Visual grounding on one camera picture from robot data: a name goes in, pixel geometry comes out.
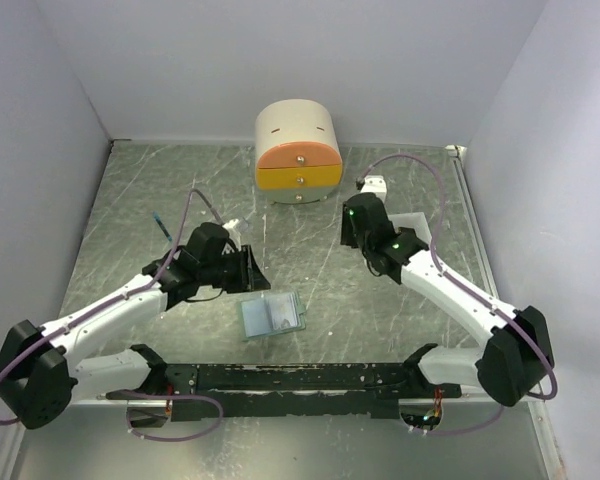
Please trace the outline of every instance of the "scratched metal surface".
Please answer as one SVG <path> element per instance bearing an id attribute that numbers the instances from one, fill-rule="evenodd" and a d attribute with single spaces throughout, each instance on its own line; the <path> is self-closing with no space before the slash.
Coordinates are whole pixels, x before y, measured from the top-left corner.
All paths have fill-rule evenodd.
<path id="1" fill-rule="evenodd" d="M 403 149 L 441 170 L 449 205 L 440 254 L 482 287 L 469 221 L 445 152 Z M 307 329 L 243 342 L 236 302 L 246 297 L 226 296 L 174 308 L 162 319 L 111 339 L 101 353 L 144 342 L 171 362 L 354 362 L 401 361 L 431 341 L 472 346 L 434 305 L 386 278 L 372 277 L 359 252 L 339 246 L 340 205 L 355 193 L 355 176 L 373 159 L 397 150 L 342 148 L 340 189 L 324 202 L 284 206 L 268 205 L 254 188 L 250 147 L 117 145 L 63 311 L 109 293 L 162 255 L 168 244 L 151 212 L 157 211 L 173 230 L 185 192 L 195 183 L 225 217 L 249 219 L 247 240 L 274 289 L 295 289 L 309 304 Z M 382 167 L 381 173 L 389 181 L 389 212 L 424 211 L 432 225 L 439 214 L 433 179 L 416 165 L 399 161 Z M 187 234 L 210 218 L 204 210 L 199 203 L 192 209 Z M 448 404 L 444 426 L 475 425 L 492 415 L 493 408 Z M 171 424 L 158 434 L 187 435 L 205 422 Z M 462 439 L 423 440 L 408 435 L 399 421 L 326 416 L 232 418 L 212 435 L 183 444 L 142 442 L 128 435 L 123 409 L 76 406 L 49 426 L 26 432 L 12 478 L 64 478 L 67 472 L 76 480 L 547 478 L 527 404 L 507 409 L 496 425 Z"/>
<path id="2" fill-rule="evenodd" d="M 146 343 L 170 362 L 402 361 L 427 342 L 473 346 L 465 331 L 435 305 L 388 278 L 373 277 L 360 253 L 340 246 L 340 212 L 356 193 L 354 179 L 381 155 L 408 151 L 441 172 L 448 192 L 439 252 L 452 268 L 482 287 L 455 172 L 444 149 L 343 147 L 341 186 L 326 201 L 270 205 L 254 185 L 252 147 L 143 146 L 117 143 L 109 159 L 64 301 L 71 313 L 122 286 L 169 247 L 152 218 L 174 234 L 191 185 L 201 188 L 220 214 L 251 223 L 244 236 L 275 291 L 297 290 L 307 305 L 307 328 L 243 341 L 237 302 L 249 295 L 180 305 L 164 318 L 112 338 L 98 354 Z M 413 162 L 378 168 L 388 180 L 389 213 L 439 215 L 436 183 Z M 211 216 L 194 200 L 184 238 Z M 201 296 L 213 292 L 201 291 Z"/>
<path id="3" fill-rule="evenodd" d="M 445 428 L 485 421 L 493 404 L 449 404 Z M 546 479 L 527 404 L 492 427 L 458 437 L 407 433 L 398 420 L 364 416 L 229 418 L 180 444 L 142 441 L 124 427 L 124 408 L 73 407 L 28 431 L 18 480 L 522 480 Z M 185 436 L 209 422 L 170 424 Z"/>

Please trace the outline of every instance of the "gray wall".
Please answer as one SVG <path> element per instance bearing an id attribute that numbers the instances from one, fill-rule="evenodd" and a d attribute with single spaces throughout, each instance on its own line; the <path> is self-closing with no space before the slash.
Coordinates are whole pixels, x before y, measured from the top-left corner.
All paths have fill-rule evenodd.
<path id="1" fill-rule="evenodd" d="M 469 148 L 502 296 L 548 317 L 569 478 L 600 479 L 600 0 L 552 0 Z"/>
<path id="2" fill-rule="evenodd" d="M 466 144 L 544 0 L 38 0 L 114 138 L 253 140 L 308 97 L 340 141 Z"/>
<path id="3" fill-rule="evenodd" d="M 57 316 L 107 143 L 35 2 L 0 0 L 0 345 Z"/>

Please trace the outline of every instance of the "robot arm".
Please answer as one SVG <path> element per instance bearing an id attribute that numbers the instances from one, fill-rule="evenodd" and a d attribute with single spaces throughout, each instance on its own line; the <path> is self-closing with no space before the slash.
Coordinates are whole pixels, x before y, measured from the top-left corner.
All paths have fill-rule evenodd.
<path id="1" fill-rule="evenodd" d="M 251 247 L 239 247 L 235 225 L 203 223 L 179 246 L 158 281 L 147 288 L 166 259 L 155 260 L 110 295 L 66 317 L 35 327 L 25 320 L 7 334 L 0 372 L 43 337 L 50 340 L 15 367 L 0 383 L 0 397 L 27 428 L 54 420 L 72 402 L 97 394 L 147 386 L 164 362 L 148 347 L 132 346 L 116 355 L 87 358 L 124 329 L 151 320 L 196 295 L 201 286 L 227 293 L 270 288 Z M 71 323 L 93 312 L 80 325 Z M 60 336 L 52 335 L 63 329 Z"/>
<path id="2" fill-rule="evenodd" d="M 400 216 L 392 222 L 382 195 L 376 193 L 363 190 L 344 203 L 341 244 L 360 249 L 372 273 L 387 275 L 433 301 L 478 343 L 470 349 L 429 345 L 418 363 L 422 375 L 434 385 L 479 386 L 500 404 L 515 405 L 546 371 L 527 343 L 494 312 L 500 310 L 514 319 L 553 366 L 544 316 L 533 307 L 519 311 L 491 297 L 440 262 L 462 285 L 488 299 L 491 308 L 453 285 L 436 268 L 428 243 L 413 228 L 401 225 Z"/>

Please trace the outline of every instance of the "cable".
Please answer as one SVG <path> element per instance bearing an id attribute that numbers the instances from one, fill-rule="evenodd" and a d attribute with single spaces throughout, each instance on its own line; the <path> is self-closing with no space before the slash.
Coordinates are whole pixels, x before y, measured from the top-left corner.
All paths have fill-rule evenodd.
<path id="1" fill-rule="evenodd" d="M 184 230 L 184 224 L 185 224 L 185 222 L 187 220 L 187 214 L 189 212 L 189 206 L 191 205 L 191 198 L 193 197 L 194 193 L 200 196 L 200 198 L 202 199 L 202 201 L 207 205 L 207 207 L 209 207 L 209 209 L 214 214 L 214 216 L 216 217 L 216 219 L 222 224 L 222 218 L 220 217 L 220 215 L 218 215 L 217 211 L 209 203 L 209 201 L 204 196 L 204 194 L 200 190 L 198 190 L 197 188 L 192 188 L 191 190 L 189 190 L 189 193 L 187 194 L 187 202 L 185 204 L 184 211 L 182 212 L 182 219 L 180 220 L 180 226 L 178 227 L 178 233 L 176 234 L 175 242 L 173 243 L 173 246 L 171 247 L 171 250 L 169 250 L 169 253 L 167 254 L 167 258 L 164 259 L 164 263 L 160 266 L 160 268 L 158 269 L 158 271 L 156 272 L 156 274 L 153 276 L 153 278 L 148 283 L 146 283 L 145 285 L 143 285 L 141 287 L 138 287 L 138 288 L 134 288 L 133 290 L 130 290 L 130 291 L 126 292 L 125 295 L 120 294 L 120 295 L 117 295 L 115 297 L 109 298 L 108 300 L 105 300 L 104 302 L 102 302 L 102 303 L 94 306 L 90 310 L 86 311 L 85 313 L 83 313 L 82 315 L 80 315 L 79 317 L 77 317 L 76 319 L 74 319 L 73 321 L 69 322 L 66 325 L 66 327 L 59 328 L 58 330 L 50 333 L 49 335 L 47 335 L 45 337 L 40 338 L 39 340 L 37 340 L 36 342 L 34 342 L 31 346 L 29 346 L 22 353 L 20 353 L 15 359 L 13 359 L 11 361 L 11 363 L 9 363 L 5 368 L 2 369 L 2 371 L 0 372 L 0 384 L 2 383 L 2 381 L 5 378 L 7 378 L 7 376 L 9 375 L 9 373 L 11 373 L 14 368 L 16 368 L 18 365 L 20 365 L 24 360 L 26 360 L 29 357 L 29 355 L 31 355 L 33 352 L 35 352 L 42 345 L 51 342 L 52 340 L 58 338 L 60 335 L 63 335 L 66 332 L 69 332 L 70 330 L 74 329 L 75 327 L 77 327 L 81 323 L 85 322 L 86 320 L 88 320 L 89 318 L 93 317 L 94 315 L 100 313 L 101 311 L 109 308 L 110 306 L 115 305 L 116 303 L 118 303 L 120 301 L 128 300 L 130 297 L 132 297 L 134 295 L 137 295 L 139 293 L 142 293 L 142 292 L 146 292 L 151 287 L 153 287 L 156 284 L 156 282 L 158 282 L 158 280 L 160 280 L 160 277 L 162 277 L 163 273 L 165 272 L 165 270 L 167 269 L 167 267 L 169 266 L 169 264 L 173 260 L 173 256 L 175 255 L 176 251 L 179 248 L 178 245 L 180 243 L 180 239 L 182 238 L 182 232 Z M 163 395 L 163 396 L 160 396 L 159 398 L 163 398 L 163 399 L 176 399 L 176 398 L 177 399 L 181 399 L 181 398 L 183 398 L 183 396 L 181 396 L 181 395 Z M 208 401 L 209 403 L 213 403 L 214 405 L 216 403 L 218 403 L 217 400 L 215 400 L 215 399 L 208 398 L 207 400 L 203 400 L 203 398 L 207 398 L 207 397 L 203 397 L 201 395 L 196 395 L 196 399 L 197 400 Z M 222 417 L 222 406 L 219 407 L 219 411 L 220 411 L 221 417 Z M 17 417 L 9 419 L 9 420 L 0 419 L 0 426 L 13 425 L 15 423 L 18 423 L 18 418 Z M 220 419 L 218 420 L 218 422 L 216 424 L 214 424 L 213 428 L 216 428 L 217 425 L 219 425 L 219 424 L 220 424 Z M 205 434 L 209 433 L 211 430 L 212 429 L 205 430 L 204 433 Z"/>
<path id="2" fill-rule="evenodd" d="M 222 295 L 224 293 L 224 290 L 220 290 L 220 293 L 218 295 L 216 295 L 215 297 L 211 297 L 211 298 L 201 298 L 200 300 L 196 300 L 194 298 L 187 298 L 186 300 L 184 300 L 185 303 L 200 303 L 200 302 L 210 302 L 211 300 L 215 300 L 216 298 L 218 298 L 220 295 Z"/>
<path id="3" fill-rule="evenodd" d="M 207 197 L 204 196 L 204 193 L 202 193 L 197 188 L 192 188 L 190 190 L 190 192 L 193 192 L 193 193 L 197 194 L 200 197 L 200 200 L 202 200 L 204 202 L 204 204 L 209 208 L 209 211 L 213 215 L 213 218 L 216 219 L 216 222 L 218 224 L 224 225 L 224 220 L 222 220 L 222 217 L 220 216 L 220 214 L 218 213 L 218 211 L 215 208 L 213 208 L 213 205 L 211 205 L 211 202 L 209 200 L 207 200 Z"/>
<path id="4" fill-rule="evenodd" d="M 381 273 L 373 271 L 373 268 L 371 267 L 371 262 L 369 261 L 369 259 L 365 257 L 365 260 L 367 261 L 367 269 L 369 270 L 369 273 L 371 273 L 371 275 L 373 275 L 374 277 L 381 277 L 382 276 Z"/>
<path id="5" fill-rule="evenodd" d="M 440 258 L 438 257 L 438 252 L 437 252 L 437 245 L 438 245 L 438 238 L 442 231 L 442 222 L 444 219 L 444 211 L 445 211 L 445 207 L 446 207 L 446 203 L 447 203 L 447 197 L 446 197 L 446 192 L 444 189 L 444 182 L 442 180 L 442 177 L 440 176 L 440 173 L 433 165 L 431 165 L 429 162 L 427 162 L 419 157 L 416 157 L 415 155 L 410 155 L 408 153 L 392 153 L 390 155 L 386 155 L 384 157 L 379 158 L 378 160 L 374 161 L 371 165 L 369 165 L 367 167 L 367 169 L 362 173 L 362 175 L 357 179 L 356 183 L 361 182 L 362 184 L 364 184 L 365 177 L 367 175 L 369 175 L 369 173 L 371 173 L 371 171 L 374 168 L 376 168 L 379 164 L 385 162 L 386 160 L 390 160 L 393 158 L 403 158 L 403 159 L 413 160 L 413 161 L 419 163 L 420 165 L 422 165 L 423 167 L 425 167 L 427 170 L 429 170 L 429 172 L 435 178 L 436 183 L 438 184 L 438 191 L 439 191 L 439 195 L 440 195 L 439 196 L 440 216 L 438 217 L 438 221 L 436 222 L 433 233 L 431 235 L 431 244 L 429 245 L 429 250 L 431 253 L 431 260 L 433 261 L 433 264 L 436 266 L 436 269 L 438 270 L 438 272 L 440 272 L 440 274 L 444 278 L 449 280 L 453 285 L 455 285 L 460 290 L 467 293 L 472 298 L 474 298 L 476 301 L 480 302 L 486 308 L 491 310 L 491 302 L 489 302 L 488 299 L 483 298 L 482 295 L 475 292 L 470 287 L 467 287 L 466 285 L 464 285 L 456 277 L 454 277 L 449 272 L 447 272 L 440 264 Z M 542 353 L 542 350 L 540 350 L 540 347 L 538 347 L 536 342 L 533 341 L 533 339 L 527 334 L 527 332 L 525 332 L 522 329 L 522 327 L 520 325 L 518 325 L 515 322 L 515 320 L 513 318 L 509 317 L 509 315 L 507 315 L 505 312 L 503 312 L 499 308 L 496 308 L 493 313 L 495 313 L 497 316 L 499 316 L 507 324 L 511 325 L 511 327 L 516 331 L 516 333 L 518 335 L 520 335 L 520 337 L 525 341 L 525 343 L 527 345 L 529 345 L 531 350 L 533 350 L 533 353 L 538 357 L 538 359 L 542 363 L 542 366 L 544 367 L 544 369 L 547 372 L 547 375 L 551 382 L 551 392 L 548 394 L 536 394 L 536 393 L 529 392 L 528 395 L 530 397 L 538 398 L 540 400 L 551 400 L 551 399 L 555 398 L 555 396 L 558 394 L 558 380 L 556 379 L 555 373 L 553 371 L 553 367 L 551 366 L 551 364 L 549 363 L 549 361 L 547 360 L 545 355 Z M 484 422 L 483 424 L 476 425 L 476 427 L 471 427 L 469 429 L 463 429 L 463 430 L 458 430 L 458 431 L 464 432 L 464 433 L 470 433 L 475 430 L 479 430 L 481 428 L 488 427 L 489 425 L 491 425 L 497 419 L 500 418 L 503 410 L 504 410 L 504 407 L 502 409 L 500 409 L 491 420 L 488 420 L 487 422 Z"/>
<path id="6" fill-rule="evenodd" d="M 134 392 L 132 390 L 121 390 L 121 391 L 122 391 L 122 393 L 124 393 L 126 395 L 129 395 L 129 396 L 132 396 L 132 397 L 142 398 L 142 399 L 149 399 L 149 400 L 174 400 L 174 399 L 178 399 L 178 400 L 196 400 L 196 401 L 199 401 L 199 402 L 207 402 L 207 403 L 210 403 L 211 405 L 213 405 L 214 407 L 216 407 L 218 409 L 218 416 L 216 417 L 215 421 L 211 424 L 210 427 L 205 428 L 201 432 L 194 433 L 193 435 L 188 435 L 186 437 L 175 437 L 175 438 L 156 437 L 155 435 L 146 435 L 146 434 L 140 433 L 138 430 L 136 430 L 135 428 L 133 428 L 133 426 L 131 425 L 131 417 L 129 415 L 129 411 L 127 410 L 126 419 L 127 419 L 128 432 L 130 434 L 132 434 L 132 435 L 135 435 L 136 437 L 138 437 L 138 438 L 140 438 L 142 440 L 152 440 L 154 442 L 168 442 L 168 443 L 186 442 L 186 441 L 189 441 L 189 440 L 195 440 L 196 438 L 203 437 L 206 434 L 211 433 L 216 428 L 218 428 L 220 426 L 220 422 L 224 418 L 224 409 L 222 408 L 222 404 L 219 401 L 217 401 L 215 398 L 206 397 L 204 395 L 195 395 L 195 394 L 187 394 L 187 395 L 148 395 L 146 393 L 138 393 L 138 392 Z"/>
<path id="7" fill-rule="evenodd" d="M 173 385 L 170 383 L 167 383 L 167 395 L 173 395 Z M 165 402 L 165 406 L 164 406 L 164 413 L 170 417 L 171 416 L 171 411 L 173 410 L 172 408 L 172 404 L 173 402 L 171 400 L 167 400 Z"/>
<path id="8" fill-rule="evenodd" d="M 231 248 L 233 248 L 234 252 L 238 251 L 238 247 L 237 247 L 236 243 L 233 240 L 231 240 L 231 238 L 227 239 L 227 243 L 229 244 L 229 246 Z"/>
<path id="9" fill-rule="evenodd" d="M 439 417 L 442 415 L 442 390 L 436 387 L 433 401 L 434 415 Z"/>

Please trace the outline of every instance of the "black metal base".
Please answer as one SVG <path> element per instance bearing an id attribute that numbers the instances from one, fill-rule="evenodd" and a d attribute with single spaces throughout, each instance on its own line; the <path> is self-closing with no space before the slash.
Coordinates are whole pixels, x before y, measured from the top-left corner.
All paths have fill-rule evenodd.
<path id="1" fill-rule="evenodd" d="M 399 419 L 400 399 L 433 400 L 436 387 L 422 377 L 415 358 L 404 363 L 168 364 L 163 384 L 157 391 L 153 386 L 139 391 L 205 395 L 222 404 L 225 417 L 366 414 L 378 419 Z M 462 394 L 459 385 L 439 387 L 445 398 Z M 121 392 L 108 398 L 131 399 Z M 217 415 L 206 402 L 176 399 L 171 405 L 175 422 Z"/>

